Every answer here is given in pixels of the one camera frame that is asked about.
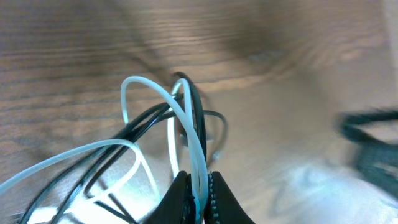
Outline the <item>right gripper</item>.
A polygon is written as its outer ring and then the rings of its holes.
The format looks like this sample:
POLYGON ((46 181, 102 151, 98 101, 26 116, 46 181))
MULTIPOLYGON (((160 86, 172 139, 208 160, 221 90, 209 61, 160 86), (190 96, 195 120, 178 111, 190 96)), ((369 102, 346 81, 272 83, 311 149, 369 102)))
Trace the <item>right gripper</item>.
POLYGON ((337 130, 345 139, 359 146, 354 166, 364 179, 397 197, 397 144, 382 141, 359 129, 360 125, 396 121, 397 110, 373 110, 341 113, 337 130))

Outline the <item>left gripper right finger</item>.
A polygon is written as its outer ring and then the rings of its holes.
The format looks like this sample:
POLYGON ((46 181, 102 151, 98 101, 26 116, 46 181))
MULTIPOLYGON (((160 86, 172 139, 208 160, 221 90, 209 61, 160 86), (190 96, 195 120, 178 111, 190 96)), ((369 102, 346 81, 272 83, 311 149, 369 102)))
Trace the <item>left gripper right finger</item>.
POLYGON ((222 175, 214 171, 208 178, 209 196, 204 211, 205 224, 254 224, 222 175))

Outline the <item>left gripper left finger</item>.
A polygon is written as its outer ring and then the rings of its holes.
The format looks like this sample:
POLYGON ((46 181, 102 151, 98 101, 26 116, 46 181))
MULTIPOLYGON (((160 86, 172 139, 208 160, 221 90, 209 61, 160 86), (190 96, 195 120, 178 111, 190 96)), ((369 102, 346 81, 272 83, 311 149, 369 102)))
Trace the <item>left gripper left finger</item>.
POLYGON ((190 175, 180 171, 146 224, 194 224, 196 207, 190 175))

